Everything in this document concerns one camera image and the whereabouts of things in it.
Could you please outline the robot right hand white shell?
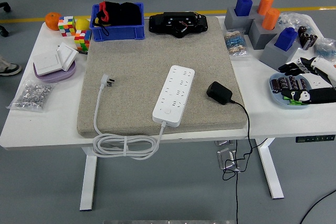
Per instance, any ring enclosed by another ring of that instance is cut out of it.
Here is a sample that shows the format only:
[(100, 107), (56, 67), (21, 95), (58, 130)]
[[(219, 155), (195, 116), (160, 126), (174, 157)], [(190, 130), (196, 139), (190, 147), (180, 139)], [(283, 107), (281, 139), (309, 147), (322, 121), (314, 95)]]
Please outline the robot right hand white shell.
[(302, 104), (322, 104), (335, 102), (335, 65), (320, 58), (300, 58), (296, 61), (284, 64), (278, 68), (279, 72), (287, 76), (297, 76), (303, 73), (312, 73), (320, 76), (331, 87), (310, 90), (284, 90), (283, 97), (300, 102)]

